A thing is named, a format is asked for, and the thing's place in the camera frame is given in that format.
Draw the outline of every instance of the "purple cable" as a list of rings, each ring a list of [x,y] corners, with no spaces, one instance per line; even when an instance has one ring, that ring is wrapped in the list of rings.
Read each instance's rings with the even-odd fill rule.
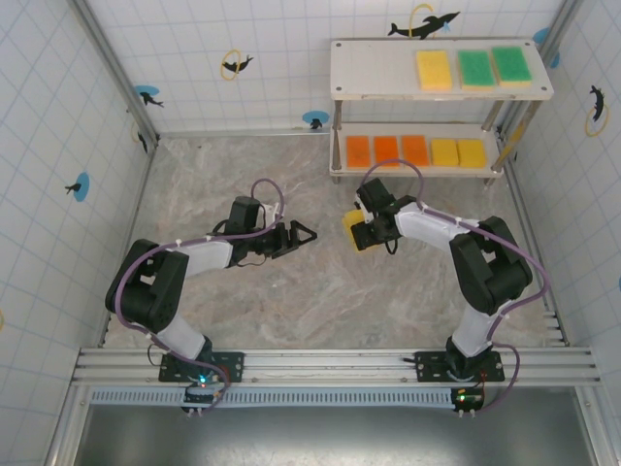
[[[420,170],[418,169],[418,167],[416,167],[413,163],[407,162],[405,160],[401,160],[399,158],[392,158],[392,159],[389,159],[389,160],[383,160],[381,162],[378,162],[377,164],[375,164],[373,167],[371,167],[369,169],[369,171],[365,174],[365,176],[362,179],[362,182],[360,184],[362,185],[375,169],[377,169],[381,165],[385,165],[387,163],[402,163],[404,165],[408,165],[410,168],[412,168],[416,172],[416,174],[418,175],[418,179],[420,179],[420,187],[418,187],[418,193],[416,195],[416,205],[423,212],[423,214],[434,216],[436,218],[440,218],[440,219],[448,221],[450,223],[455,223],[455,224],[457,224],[457,225],[459,225],[459,226],[461,226],[463,228],[466,228],[466,229],[472,231],[473,233],[476,233],[478,235],[483,236],[484,238],[487,238],[488,240],[491,240],[491,241],[494,241],[496,243],[499,243],[500,245],[504,246],[505,248],[508,248],[509,250],[512,250],[516,254],[519,254],[520,256],[524,257],[540,273],[541,278],[543,279],[543,286],[541,287],[541,289],[537,293],[535,293],[534,295],[529,296],[527,298],[524,298],[524,299],[522,299],[520,301],[516,301],[514,303],[511,303],[505,309],[503,309],[502,311],[500,311],[498,313],[498,316],[496,317],[496,319],[492,323],[492,326],[490,327],[489,331],[487,332],[487,340],[489,342],[491,342],[492,341],[492,336],[494,335],[494,332],[496,332],[496,329],[498,328],[498,326],[501,324],[503,318],[508,313],[510,313],[511,311],[514,311],[515,309],[517,309],[517,308],[519,308],[521,306],[524,306],[525,304],[531,303],[531,302],[541,298],[548,291],[548,289],[550,288],[550,278],[548,277],[547,272],[545,271],[545,269],[543,269],[541,264],[539,264],[539,262],[536,259],[534,259],[529,253],[527,253],[523,249],[519,248],[518,246],[514,245],[513,243],[510,243],[509,241],[505,240],[504,238],[501,238],[501,237],[499,237],[499,236],[497,236],[497,235],[495,235],[493,233],[489,233],[488,231],[482,230],[482,229],[478,228],[477,226],[470,225],[469,223],[466,223],[465,221],[457,220],[457,218],[455,218],[454,216],[450,216],[449,214],[445,214],[444,212],[439,212],[439,211],[436,211],[436,210],[430,209],[430,208],[423,208],[422,200],[421,200],[422,199],[422,194],[423,194],[423,188],[424,188],[423,175],[420,172]],[[494,400],[491,404],[487,405],[484,409],[481,409],[480,411],[487,411],[489,408],[491,408],[492,406],[496,406],[499,402],[501,402],[502,400],[504,400],[505,398],[508,397],[508,394],[510,393],[511,389],[515,385],[515,382],[517,381],[517,375],[518,375],[518,372],[519,372],[519,369],[520,369],[520,355],[517,352],[517,348],[516,347],[514,347],[513,345],[506,344],[506,343],[492,342],[492,344],[496,345],[499,348],[509,348],[510,350],[512,350],[515,353],[515,371],[513,372],[513,377],[511,377],[511,380],[509,381],[509,383],[507,385],[507,389],[501,395],[499,395],[499,397],[496,400]]]
[[[121,311],[121,303],[120,303],[121,296],[123,294],[123,291],[125,290],[125,286],[127,286],[127,282],[129,281],[130,276],[136,271],[136,269],[138,269],[140,264],[145,262],[147,259],[149,259],[150,257],[153,257],[154,255],[156,255],[157,253],[161,252],[162,250],[170,250],[170,249],[175,249],[175,248],[179,248],[179,247],[195,246],[195,245],[200,245],[200,244],[206,243],[208,241],[222,241],[222,240],[229,241],[229,240],[243,240],[243,239],[246,239],[246,238],[256,238],[257,236],[261,236],[261,235],[267,233],[279,221],[282,220],[282,212],[284,210],[284,195],[282,194],[282,190],[276,184],[276,182],[274,182],[273,180],[270,180],[269,178],[262,178],[262,179],[257,180],[256,182],[254,182],[252,184],[252,188],[250,189],[250,196],[251,197],[254,197],[254,188],[258,184],[260,184],[260,183],[269,183],[269,184],[271,184],[276,189],[276,191],[278,193],[278,198],[280,200],[280,205],[278,207],[278,214],[277,214],[276,219],[271,224],[266,226],[265,228],[263,228],[263,229],[261,229],[259,231],[255,231],[254,233],[247,233],[245,235],[223,235],[223,236],[212,237],[211,239],[203,237],[203,238],[197,238],[195,240],[183,241],[180,244],[169,243],[167,245],[160,245],[160,246],[158,246],[158,247],[156,247],[156,248],[154,248],[154,249],[152,249],[152,250],[150,250],[148,252],[145,252],[138,259],[136,259],[132,263],[132,265],[130,265],[127,268],[127,270],[125,271],[125,273],[121,277],[120,282],[118,283],[118,288],[116,290],[116,295],[114,296],[114,313],[118,317],[118,321],[124,327],[131,328],[133,330],[138,330],[139,332],[141,332],[141,333],[143,333],[145,335],[149,335],[150,334],[150,332],[148,330],[146,330],[144,327],[142,327],[141,325],[136,325],[136,324],[133,324],[133,323],[129,323],[125,319],[125,317],[123,316],[123,312]],[[168,348],[166,345],[164,345],[162,342],[160,342],[155,335],[151,334],[151,339],[152,339],[152,341],[157,346],[159,346],[163,350],[169,352],[171,355],[173,355],[177,359],[180,359],[180,360],[188,362],[190,364],[194,364],[196,366],[204,367],[206,369],[214,371],[222,378],[222,380],[224,381],[224,388],[222,388],[222,391],[220,392],[220,396],[214,398],[213,403],[211,403],[210,406],[205,409],[205,411],[209,412],[213,408],[215,408],[215,406],[220,402],[220,400],[222,400],[222,398],[224,398],[224,394],[226,393],[226,390],[228,390],[229,386],[231,386],[231,384],[229,383],[228,378],[226,377],[226,374],[224,374],[224,372],[219,367],[214,366],[213,364],[209,364],[207,362],[202,362],[202,361],[197,361],[197,360],[194,360],[194,359],[190,359],[188,357],[183,356],[182,354],[179,354],[175,350]]]

